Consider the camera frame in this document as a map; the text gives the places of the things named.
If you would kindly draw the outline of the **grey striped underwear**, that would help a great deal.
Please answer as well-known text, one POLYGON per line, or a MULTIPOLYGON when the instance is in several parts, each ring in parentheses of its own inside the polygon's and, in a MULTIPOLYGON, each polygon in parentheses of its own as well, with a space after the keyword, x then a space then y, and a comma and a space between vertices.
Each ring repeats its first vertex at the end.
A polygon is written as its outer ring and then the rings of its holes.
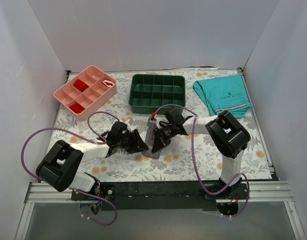
POLYGON ((154 129, 157 127, 157 120, 154 117, 149 117, 145 136, 145 144, 147 145, 148 149, 142 152, 143 156, 156 160, 159 159, 161 155, 161 150, 157 151, 156 153, 152 152, 155 141, 154 129))

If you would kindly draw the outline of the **teal shorts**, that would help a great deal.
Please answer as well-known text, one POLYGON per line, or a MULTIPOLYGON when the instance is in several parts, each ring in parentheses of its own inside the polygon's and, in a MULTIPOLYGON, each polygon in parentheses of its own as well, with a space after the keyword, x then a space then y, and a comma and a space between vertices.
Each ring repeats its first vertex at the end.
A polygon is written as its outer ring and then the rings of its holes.
POLYGON ((211 116, 228 111, 235 118, 241 119, 253 108, 240 75, 197 80, 193 89, 211 116))

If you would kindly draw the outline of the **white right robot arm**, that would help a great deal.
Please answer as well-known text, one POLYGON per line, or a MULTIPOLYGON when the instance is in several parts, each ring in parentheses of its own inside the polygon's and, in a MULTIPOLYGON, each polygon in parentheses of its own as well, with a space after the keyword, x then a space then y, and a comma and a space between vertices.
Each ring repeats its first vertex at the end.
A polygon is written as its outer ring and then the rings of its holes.
POLYGON ((247 180, 246 175, 241 173, 241 161, 251 136, 227 110, 212 117, 198 117, 191 110, 189 112, 190 116, 183 117, 176 108, 172 108, 164 113, 166 122, 158 120, 157 112, 154 112, 149 118, 149 122, 155 124, 151 137, 152 146, 149 150, 155 154, 167 147, 173 137, 191 135, 191 157, 201 188, 207 195, 222 195, 226 199, 231 199, 238 193, 242 177, 247 180), (194 146, 195 134, 209 135, 222 155, 222 170, 218 179, 220 189, 216 192, 207 189, 199 175, 194 146))

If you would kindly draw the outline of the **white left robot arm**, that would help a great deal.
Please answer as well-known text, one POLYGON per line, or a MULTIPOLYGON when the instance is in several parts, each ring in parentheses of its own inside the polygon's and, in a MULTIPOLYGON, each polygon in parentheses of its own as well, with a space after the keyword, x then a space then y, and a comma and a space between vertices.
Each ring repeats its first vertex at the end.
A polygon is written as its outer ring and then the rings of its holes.
POLYGON ((95 200, 100 194, 100 181, 89 173, 79 171, 81 163, 105 159, 119 151, 134 154, 149 149, 139 131, 130 130, 121 121, 116 121, 99 139, 101 143, 58 140, 40 162, 35 174, 59 192, 80 190, 87 199, 95 200))

